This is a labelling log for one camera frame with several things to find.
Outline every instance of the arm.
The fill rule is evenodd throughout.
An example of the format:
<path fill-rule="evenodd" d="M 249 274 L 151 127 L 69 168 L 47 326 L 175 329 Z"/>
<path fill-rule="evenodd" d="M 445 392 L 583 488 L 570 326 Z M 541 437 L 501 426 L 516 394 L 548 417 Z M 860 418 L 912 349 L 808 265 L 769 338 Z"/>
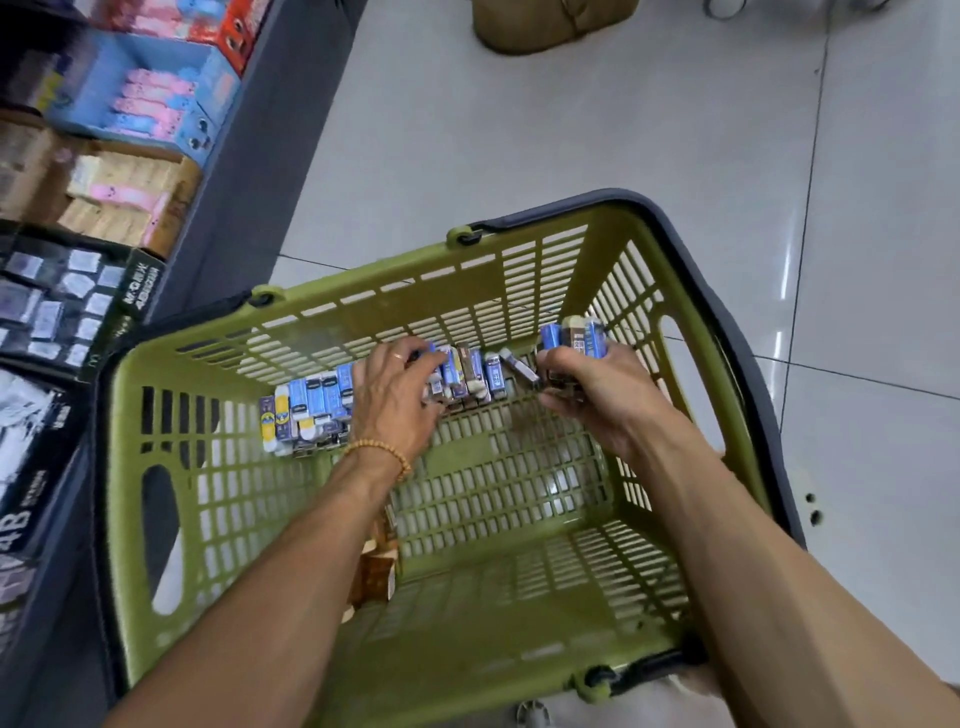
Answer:
<path fill-rule="evenodd" d="M 354 364 L 352 436 L 389 443 L 408 460 L 426 447 L 439 405 L 423 385 L 443 359 L 413 337 Z M 355 450 L 314 503 L 114 709 L 107 728 L 294 728 L 324 679 L 360 551 L 401 470 L 389 452 Z"/>
<path fill-rule="evenodd" d="M 960 700 L 760 509 L 627 347 L 542 363 L 589 402 L 541 395 L 637 472 L 677 549 L 732 710 L 763 725 L 957 725 Z"/>

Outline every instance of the brown bag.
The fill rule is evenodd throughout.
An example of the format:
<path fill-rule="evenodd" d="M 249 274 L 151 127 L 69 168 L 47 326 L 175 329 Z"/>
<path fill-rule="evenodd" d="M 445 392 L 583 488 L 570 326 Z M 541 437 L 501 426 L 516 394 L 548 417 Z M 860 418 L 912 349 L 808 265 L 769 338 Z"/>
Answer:
<path fill-rule="evenodd" d="M 473 0 L 473 31 L 499 53 L 545 51 L 626 20 L 639 0 Z"/>

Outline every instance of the hand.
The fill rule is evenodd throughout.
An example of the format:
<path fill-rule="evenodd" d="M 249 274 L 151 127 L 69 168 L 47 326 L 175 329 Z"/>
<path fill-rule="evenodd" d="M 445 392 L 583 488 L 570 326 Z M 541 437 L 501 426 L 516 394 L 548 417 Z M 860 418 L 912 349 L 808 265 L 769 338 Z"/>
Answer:
<path fill-rule="evenodd" d="M 540 402 L 547 409 L 578 420 L 601 447 L 633 467 L 642 459 L 642 438 L 650 424 L 659 423 L 699 430 L 663 395 L 633 349 L 608 342 L 607 355 L 594 359 L 570 347 L 540 352 L 542 369 L 573 376 L 580 382 L 587 401 L 563 399 L 545 392 Z"/>
<path fill-rule="evenodd" d="M 424 404 L 422 399 L 427 378 L 446 361 L 446 355 L 427 352 L 407 366 L 413 352 L 425 352 L 427 347 L 418 336 L 405 336 L 393 344 L 380 344 L 369 357 L 354 362 L 350 440 L 392 445 L 413 465 L 444 413 L 443 405 Z M 395 476 L 400 473 L 399 462 L 386 450 L 360 448 L 355 452 L 359 459 L 389 465 Z"/>

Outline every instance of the black box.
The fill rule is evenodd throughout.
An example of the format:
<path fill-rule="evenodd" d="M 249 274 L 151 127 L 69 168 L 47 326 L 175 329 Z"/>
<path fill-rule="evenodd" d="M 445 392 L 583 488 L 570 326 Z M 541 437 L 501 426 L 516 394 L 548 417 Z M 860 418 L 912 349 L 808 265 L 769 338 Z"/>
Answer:
<path fill-rule="evenodd" d="M 0 231 L 3 230 L 4 223 L 0 221 Z M 28 369 L 45 376 L 88 383 L 93 380 L 104 355 L 113 342 L 136 328 L 146 318 L 154 296 L 159 290 L 158 284 L 166 263 L 140 248 L 129 248 L 69 231 L 20 225 L 13 236 L 14 247 L 24 238 L 57 243 L 71 250 L 100 253 L 111 266 L 123 268 L 119 283 L 111 289 L 110 303 L 102 313 L 96 314 L 103 319 L 103 323 L 97 329 L 93 339 L 88 344 L 84 344 L 89 346 L 89 349 L 84 355 L 82 364 L 70 366 L 62 361 L 45 361 L 25 352 L 11 351 L 8 347 L 0 348 L 0 364 L 12 363 L 21 369 Z"/>
<path fill-rule="evenodd" d="M 13 369 L 7 371 L 23 376 Z M 88 409 L 85 391 L 58 389 L 28 376 L 23 378 L 52 398 L 23 440 L 19 464 L 5 457 L 4 464 L 12 475 L 0 494 L 0 554 L 18 552 L 33 535 L 80 441 Z"/>

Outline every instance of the wrist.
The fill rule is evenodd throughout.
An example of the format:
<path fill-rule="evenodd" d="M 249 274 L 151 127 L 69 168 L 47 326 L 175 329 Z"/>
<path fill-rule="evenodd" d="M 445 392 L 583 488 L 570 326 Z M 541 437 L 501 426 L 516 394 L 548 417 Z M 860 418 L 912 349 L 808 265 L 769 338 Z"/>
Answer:
<path fill-rule="evenodd" d="M 341 462 L 345 468 L 363 476 L 381 494 L 389 491 L 403 472 L 396 456 L 383 448 L 357 448 Z"/>
<path fill-rule="evenodd" d="M 673 406 L 636 417 L 628 432 L 631 467 L 655 481 L 677 475 L 690 460 L 719 460 L 697 425 Z"/>

